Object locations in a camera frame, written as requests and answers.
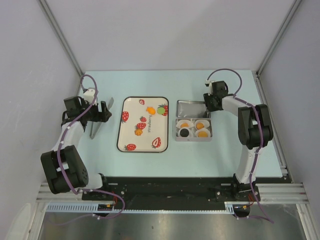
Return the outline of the silver tin lid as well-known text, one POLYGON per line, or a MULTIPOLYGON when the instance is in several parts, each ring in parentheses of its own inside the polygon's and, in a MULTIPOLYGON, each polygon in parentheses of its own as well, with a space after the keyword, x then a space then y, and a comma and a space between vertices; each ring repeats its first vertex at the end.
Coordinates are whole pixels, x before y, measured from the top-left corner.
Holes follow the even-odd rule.
POLYGON ((176 104, 178 118, 210 118, 204 101, 178 100, 176 104))

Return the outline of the orange flower cookie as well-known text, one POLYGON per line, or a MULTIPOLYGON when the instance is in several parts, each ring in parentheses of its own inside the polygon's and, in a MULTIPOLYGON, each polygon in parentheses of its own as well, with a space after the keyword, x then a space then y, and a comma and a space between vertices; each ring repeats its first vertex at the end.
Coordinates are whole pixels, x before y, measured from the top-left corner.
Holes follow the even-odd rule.
POLYGON ((198 122, 197 124, 196 124, 196 128, 198 129, 198 130, 200 130, 200 129, 203 129, 205 126, 204 126, 204 124, 202 123, 202 122, 198 122))

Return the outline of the metal serving tongs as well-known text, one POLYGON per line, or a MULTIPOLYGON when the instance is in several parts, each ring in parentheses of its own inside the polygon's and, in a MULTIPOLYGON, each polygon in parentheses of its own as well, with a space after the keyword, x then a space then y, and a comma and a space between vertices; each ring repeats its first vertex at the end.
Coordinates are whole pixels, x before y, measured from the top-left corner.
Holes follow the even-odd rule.
POLYGON ((113 106, 113 104, 113 97, 110 98, 108 104, 105 101, 100 102, 101 111, 97 111, 97 117, 94 118, 90 126, 89 137, 91 140, 93 140, 97 135, 102 123, 106 123, 112 116, 110 109, 113 106))

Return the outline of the orange round cookie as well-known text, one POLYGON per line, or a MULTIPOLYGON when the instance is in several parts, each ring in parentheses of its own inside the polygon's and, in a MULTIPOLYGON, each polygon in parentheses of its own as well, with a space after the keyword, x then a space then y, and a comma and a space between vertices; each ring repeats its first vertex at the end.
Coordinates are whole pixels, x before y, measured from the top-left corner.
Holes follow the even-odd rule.
POLYGON ((180 125, 181 128, 188 128, 189 124, 187 122, 184 122, 180 125))
POLYGON ((208 137, 208 134, 205 132, 205 131, 200 131, 198 133, 198 137, 199 138, 207 138, 208 137))

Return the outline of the black round cookie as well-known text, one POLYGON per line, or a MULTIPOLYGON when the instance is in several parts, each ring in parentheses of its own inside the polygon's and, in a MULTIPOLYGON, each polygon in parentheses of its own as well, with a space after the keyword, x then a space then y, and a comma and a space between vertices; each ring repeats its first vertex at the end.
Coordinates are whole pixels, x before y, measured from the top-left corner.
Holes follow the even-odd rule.
POLYGON ((180 129, 179 134, 182 138, 187 138, 190 135, 190 131, 188 128, 182 128, 180 129))

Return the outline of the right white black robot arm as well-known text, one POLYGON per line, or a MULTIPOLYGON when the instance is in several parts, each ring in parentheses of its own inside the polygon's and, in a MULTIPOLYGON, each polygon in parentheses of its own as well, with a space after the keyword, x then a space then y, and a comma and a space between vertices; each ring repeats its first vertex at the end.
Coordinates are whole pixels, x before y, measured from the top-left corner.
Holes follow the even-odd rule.
POLYGON ((256 184, 258 158, 273 139, 269 108, 265 104, 253 105, 229 93, 224 81, 205 82, 209 92, 203 95, 209 112, 227 111, 237 117, 238 139, 242 144, 239 166, 233 174, 230 187, 218 190, 235 201, 255 199, 259 195, 256 184))

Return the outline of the white paper cup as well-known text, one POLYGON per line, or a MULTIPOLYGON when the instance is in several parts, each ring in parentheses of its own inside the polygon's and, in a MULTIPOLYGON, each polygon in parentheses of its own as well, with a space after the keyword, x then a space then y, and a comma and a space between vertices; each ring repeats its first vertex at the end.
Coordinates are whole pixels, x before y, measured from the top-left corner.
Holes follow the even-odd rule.
POLYGON ((194 122, 194 126, 195 126, 195 128, 196 128, 196 124, 198 123, 198 122, 201 122, 201 123, 203 123, 204 124, 204 128, 206 129, 206 128, 208 128, 209 126, 210 126, 210 123, 209 123, 209 121, 208 120, 206 120, 206 119, 198 119, 198 120, 196 120, 195 122, 194 122))
MULTIPOLYGON (((180 138, 182 138, 182 137, 180 136, 180 130, 177 132, 177 136, 180 137, 180 138)), ((188 136, 188 137, 183 137, 183 138, 192 138, 193 136, 194 136, 194 135, 193 135, 192 131, 189 129, 189 136, 188 136)))
POLYGON ((194 123, 193 123, 192 121, 190 121, 190 120, 188 120, 188 119, 180 119, 180 120, 178 120, 178 122, 176 123, 176 127, 177 127, 178 129, 181 129, 181 124, 182 124, 182 123, 188 123, 188 125, 189 125, 189 127, 184 127, 184 128, 190 129, 190 128, 192 128, 192 127, 194 126, 194 123))
POLYGON ((208 134, 208 137, 202 137, 202 138, 210 138, 210 137, 211 137, 210 131, 209 131, 208 129, 206 129, 206 128, 202 128, 202 129, 198 129, 198 130, 195 132, 195 136, 196 136, 197 138, 199 138, 199 137, 198 137, 198 133, 201 132, 201 131, 204 131, 204 132, 206 132, 206 133, 208 134))

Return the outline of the white paper cup back left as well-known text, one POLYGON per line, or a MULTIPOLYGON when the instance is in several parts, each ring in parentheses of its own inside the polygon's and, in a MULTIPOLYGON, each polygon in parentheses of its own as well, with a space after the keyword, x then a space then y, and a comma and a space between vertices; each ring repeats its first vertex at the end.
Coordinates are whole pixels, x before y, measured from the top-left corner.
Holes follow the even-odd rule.
POLYGON ((194 123, 193 123, 192 121, 190 121, 190 120, 188 120, 188 119, 180 119, 180 120, 178 120, 178 122, 176 123, 176 127, 177 127, 178 129, 181 129, 181 124, 182 124, 182 123, 188 123, 188 125, 189 125, 189 127, 184 127, 184 128, 190 129, 190 128, 192 128, 192 127, 194 126, 194 123))

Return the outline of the white paper cup front right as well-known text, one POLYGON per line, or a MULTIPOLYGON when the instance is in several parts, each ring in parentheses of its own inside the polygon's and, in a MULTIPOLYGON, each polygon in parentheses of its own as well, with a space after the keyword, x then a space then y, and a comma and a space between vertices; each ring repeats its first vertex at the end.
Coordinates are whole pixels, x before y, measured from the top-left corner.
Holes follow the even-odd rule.
POLYGON ((198 130, 195 132, 195 136, 196 136, 197 138, 199 138, 199 137, 198 137, 198 133, 201 132, 201 131, 204 131, 204 132, 206 132, 206 133, 208 134, 208 137, 202 137, 202 138, 210 138, 210 137, 211 137, 210 131, 209 131, 208 129, 206 129, 206 128, 202 128, 202 129, 198 129, 198 130))

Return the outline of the white paper cup front left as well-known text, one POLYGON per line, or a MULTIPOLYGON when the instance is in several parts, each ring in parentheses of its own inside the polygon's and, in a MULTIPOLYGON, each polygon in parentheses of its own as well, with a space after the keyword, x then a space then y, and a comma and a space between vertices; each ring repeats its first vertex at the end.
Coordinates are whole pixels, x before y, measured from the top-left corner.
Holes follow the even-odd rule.
MULTIPOLYGON (((180 136, 180 130, 177 132, 177 136, 180 137, 180 138, 182 138, 182 137, 180 136)), ((189 129, 189 136, 188 136, 188 137, 183 137, 183 138, 192 138, 193 136, 194 136, 194 135, 193 135, 192 131, 189 129)))

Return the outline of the silver tin box base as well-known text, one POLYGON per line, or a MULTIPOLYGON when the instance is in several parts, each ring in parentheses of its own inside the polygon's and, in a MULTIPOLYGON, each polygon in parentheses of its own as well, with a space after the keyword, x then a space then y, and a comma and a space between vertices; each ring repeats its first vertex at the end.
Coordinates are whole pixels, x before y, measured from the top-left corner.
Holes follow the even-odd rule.
POLYGON ((175 120, 175 127, 174 129, 174 136, 175 136, 175 140, 178 142, 210 142, 212 140, 213 137, 213 132, 212 132, 212 123, 211 120, 209 118, 177 118, 175 120), (193 137, 188 137, 188 138, 182 138, 182 137, 178 137, 178 131, 180 130, 179 128, 176 127, 176 124, 178 122, 178 120, 182 120, 182 119, 187 119, 193 122, 194 126, 192 128, 189 128, 191 130, 191 132, 193 133, 193 137), (210 126, 206 129, 208 129, 210 131, 211 136, 208 138, 202 138, 202 137, 196 137, 196 131, 197 129, 195 128, 195 121, 199 120, 199 119, 204 119, 204 120, 208 120, 210 123, 210 126))

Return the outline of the green round cookie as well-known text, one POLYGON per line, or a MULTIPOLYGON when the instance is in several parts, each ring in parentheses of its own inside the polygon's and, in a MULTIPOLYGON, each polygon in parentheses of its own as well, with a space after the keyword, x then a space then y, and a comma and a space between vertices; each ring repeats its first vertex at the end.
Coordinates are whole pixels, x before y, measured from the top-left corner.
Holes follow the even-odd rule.
POLYGON ((166 109, 164 107, 158 107, 157 108, 157 113, 160 115, 163 115, 166 112, 166 109))

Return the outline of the strawberry pattern white tray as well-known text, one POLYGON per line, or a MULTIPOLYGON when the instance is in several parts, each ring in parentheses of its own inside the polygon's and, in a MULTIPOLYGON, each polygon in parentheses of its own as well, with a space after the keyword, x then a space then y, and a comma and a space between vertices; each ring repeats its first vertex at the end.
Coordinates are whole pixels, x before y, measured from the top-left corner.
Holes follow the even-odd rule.
POLYGON ((169 100, 164 96, 129 96, 122 104, 117 148, 125 153, 163 153, 169 145, 169 100), (147 107, 153 107, 154 115, 147 107), (158 114, 159 107, 165 108, 158 114), (142 129, 140 136, 136 129, 142 129))

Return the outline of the aluminium frame post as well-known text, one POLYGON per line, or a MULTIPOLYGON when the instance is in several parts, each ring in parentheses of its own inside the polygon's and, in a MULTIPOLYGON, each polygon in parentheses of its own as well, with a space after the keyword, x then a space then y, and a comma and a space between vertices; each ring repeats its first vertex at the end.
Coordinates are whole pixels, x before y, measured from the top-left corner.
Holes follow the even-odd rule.
POLYGON ((264 55, 257 70, 255 71, 255 74, 257 76, 260 76, 262 74, 262 72, 264 71, 266 65, 268 64, 271 57, 273 56, 275 50, 277 49, 278 45, 280 44, 282 38, 284 37, 286 31, 288 30, 292 20, 294 19, 296 13, 298 12, 298 10, 303 2, 304 2, 304 0, 294 0, 293 1, 287 14, 284 17, 284 20, 282 21, 278 31, 276 32, 275 37, 273 38, 270 46, 268 47, 266 54, 264 55))
POLYGON ((56 38, 58 39, 63 51, 65 52, 66 56, 68 57, 71 65, 73 66, 74 70, 78 74, 79 77, 83 75, 83 71, 78 63, 53 11, 50 8, 50 5, 46 0, 37 0, 40 9, 42 10, 44 16, 46 17, 49 25, 52 28, 53 33, 55 34, 56 38))

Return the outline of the right aluminium frame post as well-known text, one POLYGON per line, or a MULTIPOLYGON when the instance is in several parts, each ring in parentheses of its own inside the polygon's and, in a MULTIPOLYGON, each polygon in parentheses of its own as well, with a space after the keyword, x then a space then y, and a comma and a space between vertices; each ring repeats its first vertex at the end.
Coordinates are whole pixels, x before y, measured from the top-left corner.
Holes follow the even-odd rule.
POLYGON ((264 71, 266 65, 268 64, 271 57, 273 56, 275 50, 277 49, 278 45, 280 44, 282 38, 284 37, 286 31, 288 30, 292 20, 294 19, 296 13, 298 12, 298 10, 303 2, 304 2, 304 0, 294 0, 293 1, 287 14, 284 17, 284 20, 282 21, 278 31, 276 32, 275 37, 273 38, 270 46, 268 47, 266 54, 264 55, 257 70, 255 71, 255 74, 257 76, 260 76, 262 74, 262 72, 264 71))

